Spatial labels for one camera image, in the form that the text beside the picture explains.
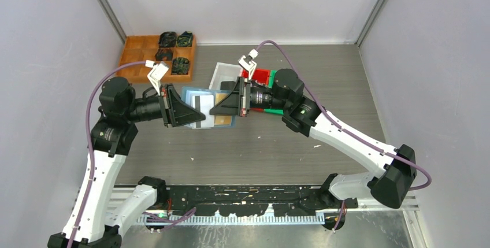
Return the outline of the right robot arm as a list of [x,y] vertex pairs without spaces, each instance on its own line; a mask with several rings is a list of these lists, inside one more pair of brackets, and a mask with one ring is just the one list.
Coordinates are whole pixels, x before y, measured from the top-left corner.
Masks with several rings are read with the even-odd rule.
[[250,109],[282,110],[282,121],[291,131],[336,148],[366,169],[354,175],[329,175],[320,193],[326,207],[370,195],[384,206],[399,209],[417,175],[414,150],[407,145],[395,148],[360,133],[305,96],[304,89],[292,69],[277,71],[271,87],[238,77],[210,114],[244,117]]

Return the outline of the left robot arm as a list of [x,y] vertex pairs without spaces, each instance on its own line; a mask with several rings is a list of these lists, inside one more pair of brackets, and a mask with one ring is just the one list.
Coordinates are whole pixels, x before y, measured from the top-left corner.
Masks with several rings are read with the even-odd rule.
[[166,127],[180,127],[205,119],[181,100],[172,84],[137,98],[128,80],[116,76],[104,81],[101,89],[101,117],[88,132],[89,154],[81,192],[66,226],[49,238],[48,247],[120,247],[128,229],[147,209],[162,209],[169,200],[165,181],[145,176],[121,205],[112,212],[107,209],[138,133],[136,124],[162,120]]

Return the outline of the blue leather card holder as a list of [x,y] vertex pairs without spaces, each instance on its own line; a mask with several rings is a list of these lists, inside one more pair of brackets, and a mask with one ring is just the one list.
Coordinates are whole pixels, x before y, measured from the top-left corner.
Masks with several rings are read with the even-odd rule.
[[232,128],[235,116],[211,115],[210,110],[224,99],[230,91],[183,87],[181,99],[205,115],[203,121],[185,125],[191,129]]

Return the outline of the white card with stripe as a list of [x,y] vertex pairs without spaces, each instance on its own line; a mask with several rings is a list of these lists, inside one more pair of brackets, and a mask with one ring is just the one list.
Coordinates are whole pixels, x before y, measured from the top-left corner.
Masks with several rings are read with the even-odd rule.
[[214,106],[214,95],[193,95],[191,106],[205,115],[204,120],[190,124],[192,129],[211,129],[214,127],[214,116],[210,114],[210,110]]

